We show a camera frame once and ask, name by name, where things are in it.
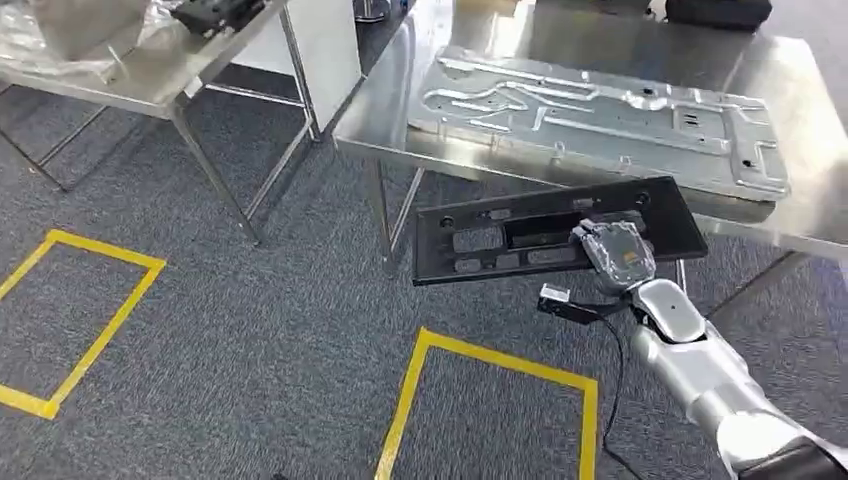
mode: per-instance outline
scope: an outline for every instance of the silver robotic arm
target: silver robotic arm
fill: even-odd
[[[848,480],[848,450],[816,436],[774,406],[748,365],[674,282],[655,278],[653,256],[628,222],[574,229],[613,305],[581,305],[545,285],[539,309],[579,323],[629,308],[639,322],[634,355],[698,425],[740,480]]]

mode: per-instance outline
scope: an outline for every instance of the yellow rectangle marking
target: yellow rectangle marking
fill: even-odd
[[[116,258],[128,263],[133,263],[147,268],[147,273],[135,286],[130,296],[121,305],[115,315],[109,320],[106,328],[100,333],[94,343],[89,347],[88,351],[82,356],[79,362],[68,377],[59,385],[59,388],[50,397],[50,400],[36,398],[28,393],[24,393],[3,385],[0,385],[0,403],[10,407],[23,410],[27,413],[37,415],[42,418],[52,420],[56,418],[59,412],[59,405],[65,398],[70,395],[71,390],[79,383],[80,379],[85,375],[88,368],[97,360],[97,357],[106,348],[106,344],[112,339],[112,336],[124,323],[124,320],[132,313],[133,308],[141,300],[141,297],[147,292],[147,289],[165,268],[165,260],[149,257],[131,250],[116,247],[108,243],[99,242],[90,238],[80,237],[61,230],[50,230],[47,237],[39,247],[27,257],[26,260],[15,270],[12,275],[0,285],[0,300],[9,293],[9,291],[20,282],[24,275],[29,272],[32,267],[41,260],[50,248],[57,244],[65,244],[71,247],[76,247],[83,250],[88,250],[93,253],[104,255],[107,257]]]
[[[421,370],[424,368],[424,360],[427,357],[427,351],[430,347],[438,347],[458,355],[491,363],[501,368],[515,370],[582,390],[583,419],[580,436],[578,478],[580,480],[591,480],[595,478],[595,439],[598,423],[598,382],[596,380],[488,348],[472,345],[455,338],[433,333],[423,327],[418,332],[418,340],[415,342],[415,348],[409,360],[409,367],[406,370],[406,377],[400,390],[397,410],[389,427],[389,432],[386,434],[383,453],[377,464],[377,472],[374,478],[378,480],[391,478],[392,468],[394,467],[395,460],[397,460],[400,442],[403,438],[403,429],[406,426],[409,411],[412,409],[415,389],[418,386],[418,379],[421,376]]]

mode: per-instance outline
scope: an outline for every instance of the cable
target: cable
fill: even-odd
[[[638,472],[627,462],[621,455],[617,454],[610,448],[609,443],[607,442],[607,437],[612,431],[613,424],[615,423],[615,417],[618,414],[618,402],[621,400],[621,385],[624,383],[624,342],[621,340],[621,335],[618,333],[618,330],[612,326],[609,320],[606,318],[602,319],[604,322],[604,326],[607,327],[607,330],[612,333],[612,336],[615,337],[615,343],[618,344],[618,382],[615,385],[615,397],[612,401],[612,412],[610,412],[609,420],[607,420],[607,427],[604,429],[603,440],[601,441],[601,448],[607,455],[610,456],[613,460],[621,464],[622,467],[627,469],[631,475],[637,480],[642,480],[642,476],[639,475]]]

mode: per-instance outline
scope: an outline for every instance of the black plastic panel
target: black plastic panel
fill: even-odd
[[[707,254],[677,184],[661,177],[419,209],[413,283],[591,269],[571,243],[584,218],[634,222],[657,261]]]

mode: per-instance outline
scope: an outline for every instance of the black object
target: black object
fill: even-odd
[[[669,22],[753,32],[771,15],[770,0],[667,0]]]
[[[559,302],[543,297],[539,297],[539,303],[536,305],[536,309],[542,313],[550,313],[582,325],[601,322],[606,317],[626,308],[628,308],[628,305],[625,302],[612,304]]]
[[[263,0],[186,0],[171,16],[191,33],[210,36],[228,27],[241,30],[264,8]]]
[[[707,254],[674,179],[660,177],[420,209],[413,284],[591,269],[571,241],[584,218],[632,221],[657,261]]]
[[[739,480],[848,480],[836,461],[810,439],[804,438],[739,473]]]

